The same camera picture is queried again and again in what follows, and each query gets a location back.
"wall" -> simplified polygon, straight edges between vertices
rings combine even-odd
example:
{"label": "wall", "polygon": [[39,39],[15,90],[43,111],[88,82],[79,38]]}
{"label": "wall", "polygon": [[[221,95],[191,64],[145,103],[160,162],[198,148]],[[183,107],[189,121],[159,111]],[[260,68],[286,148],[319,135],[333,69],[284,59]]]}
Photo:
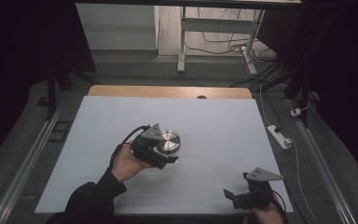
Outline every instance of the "wall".
{"label": "wall", "polygon": [[158,48],[156,7],[105,4],[76,4],[76,7],[90,49]]}

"human hand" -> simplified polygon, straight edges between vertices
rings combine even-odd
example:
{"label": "human hand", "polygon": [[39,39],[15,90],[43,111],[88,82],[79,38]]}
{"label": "human hand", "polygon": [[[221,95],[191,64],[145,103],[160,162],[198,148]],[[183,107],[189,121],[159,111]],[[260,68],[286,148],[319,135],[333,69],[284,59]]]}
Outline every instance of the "human hand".
{"label": "human hand", "polygon": [[131,143],[126,143],[118,152],[111,172],[118,182],[122,183],[133,178],[143,169],[152,167],[149,163],[136,159],[131,152]]}
{"label": "human hand", "polygon": [[270,203],[264,209],[251,208],[249,209],[255,215],[259,224],[283,224],[282,216],[278,208]]}

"white cable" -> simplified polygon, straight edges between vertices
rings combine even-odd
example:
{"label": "white cable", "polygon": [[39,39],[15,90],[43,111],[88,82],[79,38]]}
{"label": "white cable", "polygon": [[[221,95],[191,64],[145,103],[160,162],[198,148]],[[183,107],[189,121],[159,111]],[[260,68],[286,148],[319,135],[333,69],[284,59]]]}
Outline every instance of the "white cable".
{"label": "white cable", "polygon": [[303,111],[303,110],[307,109],[309,106],[310,106],[310,100],[308,100],[308,105],[306,107],[300,109],[300,111]]}
{"label": "white cable", "polygon": [[310,210],[310,213],[312,214],[313,220],[315,220],[315,223],[318,224],[318,220],[316,220],[315,215],[313,214],[312,210],[310,209],[310,206],[308,205],[307,199],[305,198],[304,192],[301,188],[301,184],[300,184],[300,174],[298,171],[298,152],[297,152],[297,145],[296,145],[296,141],[293,138],[290,138],[293,143],[295,144],[295,150],[296,150],[296,166],[297,166],[297,181],[298,181],[298,187],[300,188],[301,194],[304,198],[305,204],[307,205],[308,209]]}
{"label": "white cable", "polygon": [[261,103],[261,108],[263,109],[263,116],[264,116],[264,120],[266,121],[266,123],[268,124],[268,126],[271,126],[271,124],[269,123],[269,121],[266,118],[266,112],[264,112],[264,106],[263,106],[263,96],[261,96],[261,87],[263,86],[263,84],[260,85],[260,103]]}

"black sleeve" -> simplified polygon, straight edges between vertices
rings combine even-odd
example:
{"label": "black sleeve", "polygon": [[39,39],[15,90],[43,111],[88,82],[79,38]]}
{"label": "black sleeve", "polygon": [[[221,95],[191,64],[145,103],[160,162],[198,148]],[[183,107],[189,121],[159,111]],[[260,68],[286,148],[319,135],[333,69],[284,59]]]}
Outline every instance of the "black sleeve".
{"label": "black sleeve", "polygon": [[97,223],[113,214],[113,199],[126,190],[124,184],[119,183],[108,168],[97,184],[89,182],[76,189],[69,198],[65,211],[52,216],[48,224]]}

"power strip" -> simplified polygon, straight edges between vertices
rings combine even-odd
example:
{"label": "power strip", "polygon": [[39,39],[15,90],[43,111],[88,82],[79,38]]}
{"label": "power strip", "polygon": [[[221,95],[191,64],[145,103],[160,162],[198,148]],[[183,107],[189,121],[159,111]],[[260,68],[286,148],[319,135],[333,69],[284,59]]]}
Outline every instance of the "power strip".
{"label": "power strip", "polygon": [[267,127],[269,133],[274,137],[275,141],[279,144],[282,149],[287,149],[291,147],[292,140],[290,138],[284,138],[281,132],[275,133],[277,127],[275,125],[270,125]]}
{"label": "power strip", "polygon": [[293,118],[297,117],[297,116],[300,116],[301,115],[301,110],[299,108],[291,110],[290,114],[292,115]]}

